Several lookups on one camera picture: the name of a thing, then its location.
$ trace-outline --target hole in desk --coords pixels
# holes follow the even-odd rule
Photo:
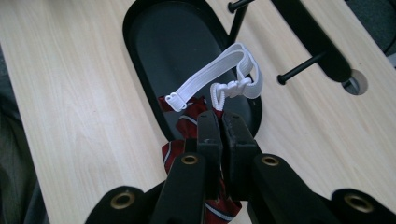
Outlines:
[[[367,78],[358,70],[352,69],[352,76],[349,80],[342,82],[344,90],[352,95],[363,95],[368,90]]]

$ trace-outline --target red tie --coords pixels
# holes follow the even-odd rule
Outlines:
[[[184,114],[177,122],[177,129],[185,139],[197,138],[197,118],[202,112],[207,110],[204,97],[199,99],[191,98]],[[169,173],[171,165],[178,155],[184,152],[184,140],[174,140],[163,146],[163,163],[166,173]],[[238,214],[242,205],[227,198],[225,194],[224,182],[221,179],[221,191],[217,200],[207,200],[205,202],[205,223],[206,224],[225,224],[229,223]]]

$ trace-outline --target black rod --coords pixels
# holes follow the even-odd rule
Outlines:
[[[239,0],[235,3],[229,3],[228,4],[228,10],[231,13],[234,13],[236,10],[238,10],[241,7],[247,6],[249,3],[253,2],[254,0]]]
[[[295,75],[301,73],[302,71],[304,71],[306,68],[308,68],[312,64],[320,61],[320,59],[322,59],[325,54],[326,54],[326,51],[321,52],[320,54],[308,59],[307,61],[305,61],[305,62],[301,63],[300,65],[298,65],[297,67],[293,68],[285,75],[277,76],[277,81],[279,82],[279,84],[285,85],[289,79],[291,79]]]
[[[228,47],[235,43],[236,37],[238,36],[239,30],[241,29],[242,21],[245,18],[247,10],[248,5],[244,5],[243,7],[240,7],[238,10],[236,10],[235,17],[233,18],[233,26],[231,27],[231,32],[228,36]]]

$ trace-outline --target white elastic strap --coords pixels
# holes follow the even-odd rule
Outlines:
[[[236,67],[237,80],[226,84],[214,83],[210,87],[213,107],[222,110],[226,97],[244,95],[249,99],[262,92],[262,72],[251,53],[240,43],[224,50],[218,58],[196,72],[176,91],[165,96],[165,101],[176,112],[185,109],[190,98],[215,78]],[[255,80],[246,77],[254,68]]]

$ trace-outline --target wooden desk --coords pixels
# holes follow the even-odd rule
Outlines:
[[[132,2],[0,0],[0,41],[52,223],[84,222],[117,186],[146,191],[165,179],[166,140],[121,35]],[[230,27],[227,2],[209,2]],[[359,189],[395,212],[395,70],[344,1],[304,3],[368,91],[350,95],[317,66],[278,85],[309,55],[271,2],[256,1],[239,36],[265,74],[256,139],[313,191]]]

